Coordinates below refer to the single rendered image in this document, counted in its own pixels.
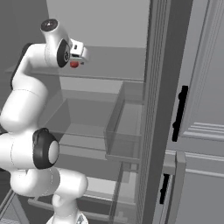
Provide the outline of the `clear narrow fridge drawer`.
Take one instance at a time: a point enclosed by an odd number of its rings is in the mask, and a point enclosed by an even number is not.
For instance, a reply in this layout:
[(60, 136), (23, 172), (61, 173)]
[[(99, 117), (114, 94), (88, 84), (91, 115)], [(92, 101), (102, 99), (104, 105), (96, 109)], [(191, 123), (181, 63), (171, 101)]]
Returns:
[(106, 158), (138, 164), (144, 84), (124, 81), (104, 129)]

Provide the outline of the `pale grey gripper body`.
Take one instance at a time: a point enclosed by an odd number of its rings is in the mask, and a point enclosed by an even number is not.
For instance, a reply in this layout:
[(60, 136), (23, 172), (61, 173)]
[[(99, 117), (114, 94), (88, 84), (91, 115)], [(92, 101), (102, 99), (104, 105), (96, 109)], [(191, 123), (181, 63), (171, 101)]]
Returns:
[(83, 47), (83, 52), (80, 56), (80, 60), (83, 62), (89, 62), (90, 54), (89, 50), (86, 47)]

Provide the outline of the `grey fridge door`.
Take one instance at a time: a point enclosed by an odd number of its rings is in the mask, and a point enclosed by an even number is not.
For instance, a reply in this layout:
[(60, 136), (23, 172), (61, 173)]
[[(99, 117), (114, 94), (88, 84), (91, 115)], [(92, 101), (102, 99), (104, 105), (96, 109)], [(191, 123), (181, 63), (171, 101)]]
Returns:
[(150, 0), (136, 223), (152, 224), (193, 0)]

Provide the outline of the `tall grey cupboard door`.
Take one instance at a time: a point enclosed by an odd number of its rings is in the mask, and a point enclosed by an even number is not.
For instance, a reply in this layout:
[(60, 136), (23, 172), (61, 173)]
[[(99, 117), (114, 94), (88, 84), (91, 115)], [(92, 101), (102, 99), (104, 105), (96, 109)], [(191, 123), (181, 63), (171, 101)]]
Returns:
[(178, 85), (188, 87), (180, 135), (224, 141), (224, 0), (193, 0)]

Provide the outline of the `short grey cupboard door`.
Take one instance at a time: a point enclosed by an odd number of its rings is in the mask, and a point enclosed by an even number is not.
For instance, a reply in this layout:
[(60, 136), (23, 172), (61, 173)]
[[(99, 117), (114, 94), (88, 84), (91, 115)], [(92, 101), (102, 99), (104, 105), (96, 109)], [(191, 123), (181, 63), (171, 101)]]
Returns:
[(224, 157), (185, 153), (185, 176), (171, 224), (224, 224)]

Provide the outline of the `clear wide fridge drawer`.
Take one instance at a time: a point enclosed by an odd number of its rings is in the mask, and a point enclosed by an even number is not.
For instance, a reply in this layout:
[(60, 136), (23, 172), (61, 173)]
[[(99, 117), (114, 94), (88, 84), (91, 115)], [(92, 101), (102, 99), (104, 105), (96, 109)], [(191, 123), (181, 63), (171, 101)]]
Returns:
[(59, 90), (45, 107), (39, 125), (57, 135), (103, 138), (118, 93)]

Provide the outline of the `glass fridge shelf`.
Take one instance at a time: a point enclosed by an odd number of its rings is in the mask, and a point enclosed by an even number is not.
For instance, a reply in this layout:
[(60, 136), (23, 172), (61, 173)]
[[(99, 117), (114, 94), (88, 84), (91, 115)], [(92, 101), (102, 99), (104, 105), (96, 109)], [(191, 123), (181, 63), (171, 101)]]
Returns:
[(59, 75), (90, 79), (142, 81), (145, 49), (128, 47), (88, 46), (90, 60), (72, 68), (36, 68), (34, 74)]

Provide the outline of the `grey fridge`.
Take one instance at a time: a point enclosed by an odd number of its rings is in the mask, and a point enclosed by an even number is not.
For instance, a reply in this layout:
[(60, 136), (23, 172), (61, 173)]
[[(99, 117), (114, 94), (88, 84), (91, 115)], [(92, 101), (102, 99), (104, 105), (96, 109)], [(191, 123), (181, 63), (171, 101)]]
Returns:
[(42, 22), (50, 18), (57, 19), (73, 41), (67, 64), (80, 60), (83, 47), (139, 48), (137, 18), (128, 17), (126, 9), (114, 7), (117, 3), (129, 4), (130, 1), (53, 0), (56, 13), (45, 14), (45, 0), (0, 0), (0, 59), (13, 59), (18, 34), (28, 34), (36, 28), (41, 31)]

